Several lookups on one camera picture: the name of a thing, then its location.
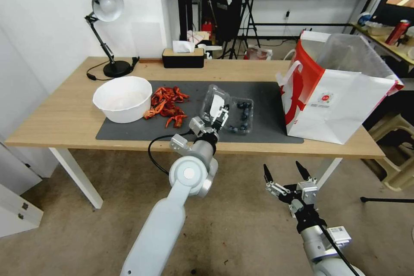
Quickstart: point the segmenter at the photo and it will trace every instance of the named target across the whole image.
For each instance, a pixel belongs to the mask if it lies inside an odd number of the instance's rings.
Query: wooden table
[[[411,48],[410,46],[400,44],[399,46],[396,45],[388,45],[385,43],[385,40],[388,38],[388,35],[383,36],[375,36],[368,33],[367,30],[363,29],[357,23],[351,23],[352,27],[354,27],[358,32],[363,34],[368,40],[373,41],[376,46],[382,48],[386,53],[390,54],[394,58],[397,58],[399,61],[406,62],[409,66],[414,66],[414,60],[408,57],[407,52]]]
[[[86,70],[105,61],[103,57],[87,58],[50,95],[7,140],[7,145],[48,147],[62,166],[96,207],[103,200],[89,182],[68,148],[146,151],[148,141],[96,140],[105,119],[92,103],[92,95],[102,85],[86,77]],[[165,69],[161,63],[138,63],[130,75],[147,80],[165,81],[275,81],[284,74],[289,61],[274,60],[206,60],[203,69]],[[93,70],[100,77],[100,68]],[[153,144],[154,151],[170,151],[167,141]],[[318,175],[318,185],[326,181],[342,158],[383,158],[384,153],[360,127],[345,145],[305,139],[302,144],[220,142],[218,153],[306,155],[334,158],[326,160]]]

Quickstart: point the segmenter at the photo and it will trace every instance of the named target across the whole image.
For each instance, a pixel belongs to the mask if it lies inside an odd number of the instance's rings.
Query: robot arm
[[[315,210],[317,193],[316,179],[299,162],[296,166],[303,178],[298,184],[281,186],[273,181],[264,164],[266,190],[281,202],[289,205],[298,224],[296,229],[303,239],[303,248],[315,276],[364,276],[352,266],[341,252],[351,242],[343,226],[327,228],[325,220]]]
[[[220,109],[212,127],[206,127],[199,117],[191,119],[190,129],[197,135],[192,146],[178,134],[171,139],[170,147],[183,155],[169,170],[171,191],[153,207],[124,262],[122,276],[161,275],[184,225],[185,201],[192,195],[204,197],[213,183],[218,168],[213,158],[217,132],[227,113],[226,108]]]

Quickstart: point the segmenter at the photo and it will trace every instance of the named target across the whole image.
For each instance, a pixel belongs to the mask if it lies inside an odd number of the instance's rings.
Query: plastic stool
[[[389,132],[402,129],[414,136],[414,127],[404,119],[401,114],[396,115],[389,121],[383,123],[377,128],[369,131],[375,142],[385,137]],[[405,153],[410,156],[400,166],[395,165],[389,158],[375,160],[386,172],[387,176],[382,182],[391,190],[401,191],[414,184],[414,151],[406,150]]]

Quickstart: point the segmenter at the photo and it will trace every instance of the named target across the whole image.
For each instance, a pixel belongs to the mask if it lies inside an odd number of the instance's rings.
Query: desk lamp
[[[123,60],[113,60],[113,53],[106,43],[102,41],[97,33],[94,23],[97,20],[103,22],[112,22],[117,19],[124,10],[123,0],[92,0],[92,13],[85,16],[86,21],[92,28],[100,46],[109,58],[109,64],[103,68],[103,72],[107,77],[118,78],[130,73],[133,69],[131,65]]]

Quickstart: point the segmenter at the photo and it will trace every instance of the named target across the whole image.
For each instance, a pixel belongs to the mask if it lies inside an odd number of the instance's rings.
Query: white table leg
[[[89,199],[92,205],[100,209],[102,207],[103,199],[100,197],[88,177],[82,171],[68,149],[49,148],[53,155],[57,158],[59,163],[67,171],[69,176],[75,181],[77,186],[81,189],[83,194]]]
[[[316,185],[319,189],[323,186],[325,181],[329,178],[341,161],[341,157],[337,157],[335,159],[326,158],[322,161],[316,175],[314,176],[314,178],[317,179]]]

